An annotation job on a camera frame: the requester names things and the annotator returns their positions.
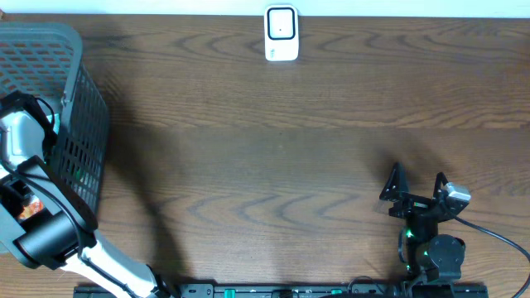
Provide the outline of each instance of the wire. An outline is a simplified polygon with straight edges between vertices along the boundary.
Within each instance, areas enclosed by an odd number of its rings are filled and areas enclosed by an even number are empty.
[[[456,221],[458,221],[459,223],[461,224],[464,224],[470,228],[474,228],[476,230],[479,230],[480,232],[482,233],[487,233],[489,236],[492,236],[492,237],[495,237],[497,238],[498,240],[502,241],[502,242],[505,242],[507,244],[509,244],[510,246],[514,247],[515,249],[519,250],[527,259],[528,259],[528,262],[530,263],[530,253],[528,253],[524,248],[521,248],[518,244],[516,244],[514,241],[502,236],[502,235],[499,235],[495,232],[492,232],[490,230],[488,230],[487,228],[482,228],[480,227],[479,225],[477,224],[474,224],[474,223],[470,223],[469,221],[465,220],[465,219],[461,219],[459,218],[456,214],[452,213],[451,210],[447,207],[447,203],[444,201],[444,207],[447,211],[447,213],[453,217],[453,219],[455,219]],[[527,280],[524,282],[523,286],[521,286],[521,288],[519,289],[519,291],[517,291],[517,293],[515,293],[515,295],[513,295],[512,298],[518,298],[520,297],[524,292],[525,290],[528,288],[528,286],[530,285],[530,274],[528,274],[528,278]]]
[[[40,101],[43,103],[48,109],[50,109],[51,113],[51,129],[53,130],[53,127],[55,126],[55,113],[53,112],[53,108],[51,108],[50,104],[47,103],[44,99],[41,98],[35,98],[37,101]]]
[[[360,279],[367,279],[367,280],[370,280],[377,288],[378,290],[381,292],[381,294],[385,294],[385,292],[383,291],[383,289],[381,289],[381,287],[377,284],[377,282],[375,282],[373,280],[372,277],[370,276],[357,276],[355,277],[349,284],[348,284],[348,293],[351,293],[352,290],[351,290],[351,287],[357,283],[357,281],[359,281]]]
[[[96,265],[94,265],[89,259],[85,259],[83,257],[83,248],[84,248],[84,243],[83,243],[83,238],[81,237],[81,227],[75,222],[75,219],[74,219],[74,216],[72,215],[72,213],[66,208],[66,206],[59,200],[57,199],[56,196],[54,196],[50,191],[46,190],[44,187],[38,185],[37,183],[31,181],[30,179],[28,179],[26,176],[14,171],[11,169],[11,167],[9,167],[9,165],[7,164],[7,162],[3,159],[3,146],[0,146],[0,165],[2,165],[2,167],[9,173],[11,174],[13,177],[19,179],[20,181],[24,182],[25,184],[29,185],[29,186],[32,186],[34,187],[36,190],[40,191],[43,195],[47,196],[48,198],[50,198],[54,203],[56,203],[59,208],[65,213],[66,217],[68,218],[68,220],[70,221],[70,223],[72,224],[72,226],[74,227],[74,231],[75,231],[75,236],[77,237],[77,242],[78,242],[78,249],[77,249],[77,258],[82,261],[82,263],[84,265],[86,265],[87,267],[91,268],[92,270],[94,270],[95,272],[97,272],[100,276],[102,276],[104,279],[106,279],[107,281],[111,282],[112,284],[114,284],[115,286],[118,286],[120,289],[122,289],[122,291],[126,292],[127,294],[129,294],[132,298],[136,298],[137,296],[127,287],[127,285],[124,285],[122,284],[121,282],[119,281],[116,281],[114,278],[112,278],[107,272],[104,272],[103,270],[101,270],[99,267],[97,267]],[[41,180],[46,180],[46,178],[44,177],[39,177],[39,179]]]

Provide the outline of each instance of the black square outline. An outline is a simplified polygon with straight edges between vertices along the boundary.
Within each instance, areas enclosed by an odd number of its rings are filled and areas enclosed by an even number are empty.
[[[291,37],[278,37],[278,38],[272,38],[271,36],[271,18],[269,17],[269,12],[271,12],[271,10],[290,10],[292,12],[292,36]],[[273,7],[273,8],[269,8],[267,10],[267,35],[268,35],[268,38],[272,41],[287,41],[287,40],[291,40],[293,38],[295,38],[296,36],[296,27],[295,27],[295,11],[294,9],[290,8],[290,7]]]

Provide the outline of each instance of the plastic crate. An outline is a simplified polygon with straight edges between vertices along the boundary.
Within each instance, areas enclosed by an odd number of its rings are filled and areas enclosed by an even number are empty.
[[[82,55],[80,35],[70,26],[0,22],[0,98],[20,90],[60,115],[49,164],[96,213],[109,118]]]

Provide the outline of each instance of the table surface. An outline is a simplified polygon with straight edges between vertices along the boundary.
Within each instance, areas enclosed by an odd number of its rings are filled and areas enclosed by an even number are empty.
[[[467,185],[461,216],[530,249],[529,21],[301,17],[298,60],[270,63],[261,17],[7,19],[83,37],[112,118],[100,230],[175,280],[395,280],[403,221],[378,200],[395,161],[415,194],[438,171]],[[510,246],[440,229],[466,242],[463,281],[525,281]],[[88,283],[0,263],[0,296]]]

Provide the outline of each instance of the white device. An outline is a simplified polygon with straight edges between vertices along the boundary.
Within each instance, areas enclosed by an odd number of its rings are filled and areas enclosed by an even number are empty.
[[[298,11],[292,5],[271,5],[264,16],[265,57],[290,61],[298,57]]]

